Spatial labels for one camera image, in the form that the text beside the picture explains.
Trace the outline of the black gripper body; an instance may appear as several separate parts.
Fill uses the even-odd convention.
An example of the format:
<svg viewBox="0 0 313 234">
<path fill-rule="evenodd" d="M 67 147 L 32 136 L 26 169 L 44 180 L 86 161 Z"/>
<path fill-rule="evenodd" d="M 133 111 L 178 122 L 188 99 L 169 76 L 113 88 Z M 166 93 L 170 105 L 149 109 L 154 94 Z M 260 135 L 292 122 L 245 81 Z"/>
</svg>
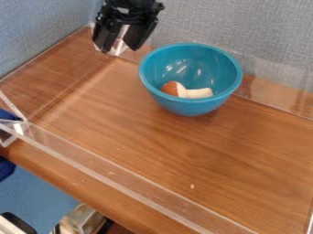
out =
<svg viewBox="0 0 313 234">
<path fill-rule="evenodd" d="M 123 25 L 145 25 L 158 19 L 165 5 L 157 0 L 105 0 L 97 16 L 101 23 L 121 22 Z"/>
</svg>

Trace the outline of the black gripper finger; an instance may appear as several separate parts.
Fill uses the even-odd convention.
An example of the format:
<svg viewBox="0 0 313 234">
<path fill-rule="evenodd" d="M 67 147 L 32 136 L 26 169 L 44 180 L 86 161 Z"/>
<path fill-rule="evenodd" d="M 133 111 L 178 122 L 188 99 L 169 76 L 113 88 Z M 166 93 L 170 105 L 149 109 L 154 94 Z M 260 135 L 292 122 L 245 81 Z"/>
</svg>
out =
<svg viewBox="0 0 313 234">
<path fill-rule="evenodd" d="M 93 42 L 103 53 L 115 53 L 114 48 L 123 23 L 117 17 L 98 17 L 93 30 Z"/>
<path fill-rule="evenodd" d="M 141 49 L 158 23 L 159 23 L 158 19 L 151 19 L 149 21 L 139 21 L 139 20 L 125 21 L 125 25 L 129 25 L 129 29 L 123 36 L 123 42 L 133 51 Z"/>
</svg>

